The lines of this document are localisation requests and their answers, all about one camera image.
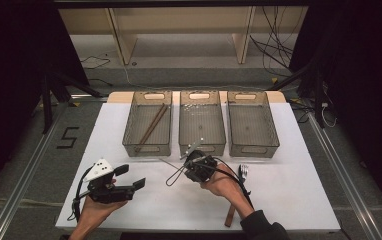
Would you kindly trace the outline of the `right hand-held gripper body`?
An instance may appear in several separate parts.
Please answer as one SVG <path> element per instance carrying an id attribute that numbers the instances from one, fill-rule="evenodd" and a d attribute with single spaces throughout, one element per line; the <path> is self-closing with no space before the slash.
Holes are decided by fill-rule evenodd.
<path id="1" fill-rule="evenodd" d="M 198 147 L 204 139 L 200 138 L 190 144 L 180 159 L 184 159 L 183 167 L 186 169 L 185 176 L 193 182 L 203 183 L 208 181 L 217 168 L 217 161 L 211 156 L 206 155 Z"/>

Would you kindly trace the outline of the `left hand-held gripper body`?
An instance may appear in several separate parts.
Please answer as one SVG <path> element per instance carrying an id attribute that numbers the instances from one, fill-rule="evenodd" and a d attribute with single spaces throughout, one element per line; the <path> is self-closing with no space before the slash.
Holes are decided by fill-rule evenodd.
<path id="1" fill-rule="evenodd" d="M 114 169 L 107 160 L 99 159 L 85 175 L 88 195 L 95 202 L 109 204 L 133 199 L 135 193 L 133 185 L 116 186 L 112 182 L 115 177 Z"/>

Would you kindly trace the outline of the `smoky clear plastic bin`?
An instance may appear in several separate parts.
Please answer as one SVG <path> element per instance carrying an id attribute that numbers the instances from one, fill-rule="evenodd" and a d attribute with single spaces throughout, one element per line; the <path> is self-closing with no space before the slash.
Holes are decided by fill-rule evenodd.
<path id="1" fill-rule="evenodd" d="M 195 143 L 197 150 L 222 156 L 226 134 L 220 93 L 215 90 L 180 92 L 179 146 L 182 154 Z"/>
<path id="2" fill-rule="evenodd" d="M 280 146 L 266 92 L 227 93 L 231 157 L 272 158 Z"/>
<path id="3" fill-rule="evenodd" d="M 171 91 L 135 92 L 122 144 L 130 157 L 169 156 L 171 127 Z"/>

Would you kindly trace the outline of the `wooden-handled metal fork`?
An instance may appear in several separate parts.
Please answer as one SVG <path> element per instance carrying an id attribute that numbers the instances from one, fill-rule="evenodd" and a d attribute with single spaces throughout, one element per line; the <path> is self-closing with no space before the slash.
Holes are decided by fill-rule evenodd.
<path id="1" fill-rule="evenodd" d="M 245 180 L 247 179 L 247 175 L 248 175 L 248 166 L 245 164 L 242 164 L 242 165 L 243 165 L 243 167 L 242 167 L 242 171 L 243 171 L 242 178 L 243 178 L 243 183 L 244 183 Z M 233 205 L 231 205 L 229 210 L 228 210 L 225 222 L 224 222 L 224 225 L 226 227 L 230 227 L 232 225 L 234 213 L 235 213 L 235 208 Z"/>

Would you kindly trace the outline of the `person's right hand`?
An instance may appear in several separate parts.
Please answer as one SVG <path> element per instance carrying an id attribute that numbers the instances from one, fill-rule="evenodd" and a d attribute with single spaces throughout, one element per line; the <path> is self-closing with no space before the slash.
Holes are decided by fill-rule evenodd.
<path id="1" fill-rule="evenodd" d="M 232 178 L 231 171 L 223 164 L 219 164 L 215 173 L 208 181 L 201 183 L 200 187 L 216 196 L 226 198 L 235 206 L 247 202 L 238 183 Z"/>

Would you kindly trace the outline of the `person's left hand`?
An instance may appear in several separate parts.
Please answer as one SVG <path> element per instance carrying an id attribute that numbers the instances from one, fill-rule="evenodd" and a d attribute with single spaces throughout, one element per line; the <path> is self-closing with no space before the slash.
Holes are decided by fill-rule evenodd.
<path id="1" fill-rule="evenodd" d="M 127 204 L 127 201 L 109 204 L 99 203 L 86 197 L 76 230 L 90 232 L 100 226 L 114 211 Z"/>

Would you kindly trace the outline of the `black metal stand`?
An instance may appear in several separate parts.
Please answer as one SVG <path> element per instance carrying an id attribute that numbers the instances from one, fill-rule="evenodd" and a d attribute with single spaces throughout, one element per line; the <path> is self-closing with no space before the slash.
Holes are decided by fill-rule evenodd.
<path id="1" fill-rule="evenodd" d="M 104 97 L 104 94 L 92 89 L 86 84 L 80 83 L 60 71 L 46 72 L 41 80 L 41 96 L 44 110 L 44 134 L 50 130 L 53 123 L 50 94 L 53 94 L 60 103 L 69 102 L 72 95 L 68 92 L 66 88 L 67 85 L 72 85 L 73 87 L 96 98 Z"/>
<path id="2" fill-rule="evenodd" d="M 291 84 L 297 79 L 300 79 L 301 83 L 298 87 L 298 94 L 303 97 L 307 97 L 309 93 L 313 94 L 315 100 L 315 119 L 321 128 L 325 127 L 324 120 L 322 117 L 323 74 L 321 71 L 321 67 L 323 58 L 324 53 L 322 51 L 317 51 L 307 65 L 305 65 L 300 70 L 296 71 L 280 83 L 274 84 L 272 87 L 268 88 L 268 91 L 279 91 L 286 85 Z"/>

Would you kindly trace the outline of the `white table cover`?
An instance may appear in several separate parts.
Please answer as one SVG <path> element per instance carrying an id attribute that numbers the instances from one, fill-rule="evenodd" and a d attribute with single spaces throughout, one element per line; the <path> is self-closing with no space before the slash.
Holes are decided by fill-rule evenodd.
<path id="1" fill-rule="evenodd" d="M 255 208 L 264 211 L 271 222 L 288 231 L 332 232 L 338 221 L 326 196 L 291 107 L 271 106 L 280 146 L 270 159 L 248 159 L 245 182 Z M 158 158 L 131 158 L 122 145 L 128 118 L 126 103 L 102 106 L 77 172 L 83 174 L 99 159 L 112 166 L 129 165 L 118 177 L 120 185 L 145 178 L 145 186 L 133 199 L 113 213 L 103 228 L 122 232 L 224 232 L 230 204 L 198 184 L 181 176 L 172 186 L 166 180 L 175 168 Z M 171 145 L 166 161 L 180 167 L 180 150 Z"/>

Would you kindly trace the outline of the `dark curtain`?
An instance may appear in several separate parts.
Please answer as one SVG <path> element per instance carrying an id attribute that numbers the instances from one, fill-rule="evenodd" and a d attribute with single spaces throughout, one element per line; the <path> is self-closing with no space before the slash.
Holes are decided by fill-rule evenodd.
<path id="1" fill-rule="evenodd" d="M 382 0 L 307 1 L 291 68 L 326 54 L 327 96 L 382 191 Z"/>
<path id="2" fill-rule="evenodd" d="M 53 0 L 0 0 L 0 171 L 52 71 L 88 84 Z"/>

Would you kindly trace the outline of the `light wooden shelf unit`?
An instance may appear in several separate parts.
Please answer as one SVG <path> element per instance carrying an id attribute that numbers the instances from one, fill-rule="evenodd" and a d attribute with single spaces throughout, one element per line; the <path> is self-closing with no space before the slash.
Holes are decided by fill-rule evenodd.
<path id="1" fill-rule="evenodd" d="M 229 34 L 237 62 L 246 60 L 250 35 L 300 31 L 306 6 L 61 9 L 71 35 L 110 35 L 122 64 L 130 62 L 139 34 Z"/>

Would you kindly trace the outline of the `short aluminium rail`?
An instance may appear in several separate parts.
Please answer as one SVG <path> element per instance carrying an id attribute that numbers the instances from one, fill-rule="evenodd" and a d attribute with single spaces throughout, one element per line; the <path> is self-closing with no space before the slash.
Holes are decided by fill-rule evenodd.
<path id="1" fill-rule="evenodd" d="M 95 97 L 88 94 L 73 94 L 70 102 L 106 102 L 108 97 Z"/>

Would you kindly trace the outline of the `aluminium floor rail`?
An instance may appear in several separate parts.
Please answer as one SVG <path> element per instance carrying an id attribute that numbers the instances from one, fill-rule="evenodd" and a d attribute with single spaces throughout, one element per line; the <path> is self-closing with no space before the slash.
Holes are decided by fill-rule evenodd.
<path id="1" fill-rule="evenodd" d="M 59 120 L 66 109 L 66 104 L 60 104 L 55 108 L 53 123 L 50 125 L 46 133 L 40 134 L 37 145 L 28 159 L 27 164 L 24 166 L 22 174 L 15 181 L 15 186 L 12 188 L 8 198 L 2 202 L 0 211 L 0 240 L 4 238 L 4 235 L 15 216 L 18 207 L 20 206 L 21 200 L 23 199 L 30 183 L 32 182 L 33 176 L 35 175 L 38 166 L 43 159 Z"/>
<path id="2" fill-rule="evenodd" d="M 335 150 L 327 133 L 324 129 L 318 126 L 313 113 L 309 113 L 308 118 L 366 237 L 368 240 L 382 240 L 382 233 L 379 229 L 379 225 L 374 219 L 374 215 L 371 213 L 368 205 L 357 190 L 356 185 L 342 163 L 341 158 Z"/>

